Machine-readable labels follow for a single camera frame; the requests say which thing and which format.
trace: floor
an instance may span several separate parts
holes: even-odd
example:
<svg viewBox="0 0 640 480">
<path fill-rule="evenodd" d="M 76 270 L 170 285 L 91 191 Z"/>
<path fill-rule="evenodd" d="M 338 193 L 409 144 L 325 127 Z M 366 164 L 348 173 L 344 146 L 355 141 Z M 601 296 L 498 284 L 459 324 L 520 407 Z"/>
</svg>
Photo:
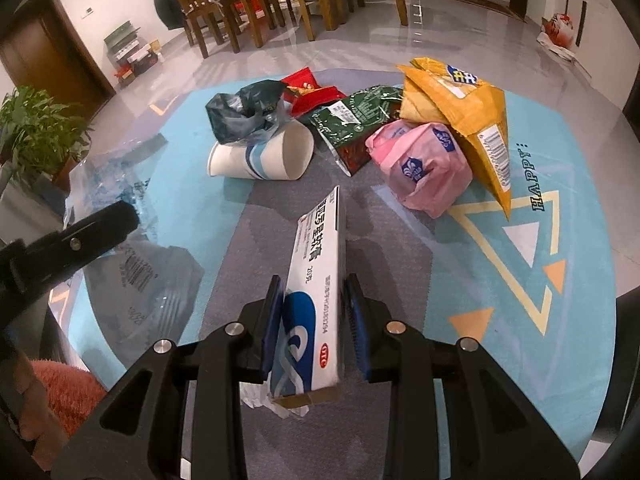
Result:
<svg viewBox="0 0 640 480">
<path fill-rule="evenodd" d="M 430 56 L 469 70 L 496 86 L 558 110 L 568 122 L 591 170 L 609 224 L 618 295 L 640 284 L 640 143 L 620 110 L 592 89 L 579 72 L 536 43 L 536 27 L 455 0 L 411 0 L 410 26 L 401 27 L 392 0 L 368 0 L 346 25 L 325 31 L 313 16 L 317 39 L 301 27 L 268 30 L 256 49 L 248 33 L 242 52 L 209 39 L 208 59 L 184 35 L 164 48 L 164 63 L 120 91 L 98 115 L 92 150 L 114 146 L 150 104 L 181 93 L 261 75 L 359 68 L 395 70 L 412 57 Z"/>
</svg>

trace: crumpled pink bag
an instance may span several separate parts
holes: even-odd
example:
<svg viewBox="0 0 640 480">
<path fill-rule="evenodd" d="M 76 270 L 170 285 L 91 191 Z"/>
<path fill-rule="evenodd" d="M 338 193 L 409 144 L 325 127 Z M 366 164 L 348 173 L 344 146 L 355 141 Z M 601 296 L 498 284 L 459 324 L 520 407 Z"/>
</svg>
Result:
<svg viewBox="0 0 640 480">
<path fill-rule="evenodd" d="M 366 145 L 398 201 L 431 218 L 442 215 L 473 178 L 444 124 L 394 121 L 370 136 Z"/>
</svg>

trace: green snack wrapper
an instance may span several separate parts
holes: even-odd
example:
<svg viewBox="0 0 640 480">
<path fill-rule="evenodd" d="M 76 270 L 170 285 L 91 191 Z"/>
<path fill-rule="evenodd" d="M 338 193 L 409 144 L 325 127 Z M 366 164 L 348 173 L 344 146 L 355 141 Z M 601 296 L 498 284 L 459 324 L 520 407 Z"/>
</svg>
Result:
<svg viewBox="0 0 640 480">
<path fill-rule="evenodd" d="M 341 170 L 353 176 L 370 161 L 365 140 L 380 126 L 397 119 L 401 104 L 401 88 L 372 86 L 316 112 L 311 123 Z"/>
</svg>

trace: white paper cup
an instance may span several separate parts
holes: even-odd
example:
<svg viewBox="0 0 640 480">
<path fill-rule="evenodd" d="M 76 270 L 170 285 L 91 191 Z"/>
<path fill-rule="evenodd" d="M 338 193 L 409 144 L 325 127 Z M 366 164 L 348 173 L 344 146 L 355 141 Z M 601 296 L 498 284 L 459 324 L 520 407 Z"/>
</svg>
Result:
<svg viewBox="0 0 640 480">
<path fill-rule="evenodd" d="M 268 142 L 255 146 L 224 146 L 216 143 L 209 153 L 210 176 L 256 180 L 297 180 L 311 161 L 314 137 L 298 121 L 291 121 Z"/>
</svg>

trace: green plant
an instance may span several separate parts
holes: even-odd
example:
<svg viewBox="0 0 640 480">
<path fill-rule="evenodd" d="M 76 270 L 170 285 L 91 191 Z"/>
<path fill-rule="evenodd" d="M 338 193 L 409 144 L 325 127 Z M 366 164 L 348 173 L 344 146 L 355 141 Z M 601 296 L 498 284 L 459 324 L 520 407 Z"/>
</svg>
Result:
<svg viewBox="0 0 640 480">
<path fill-rule="evenodd" d="M 0 108 L 0 159 L 30 186 L 39 174 L 55 176 L 69 157 L 79 162 L 90 145 L 87 121 L 69 114 L 72 105 L 54 102 L 46 90 L 18 86 Z"/>
</svg>

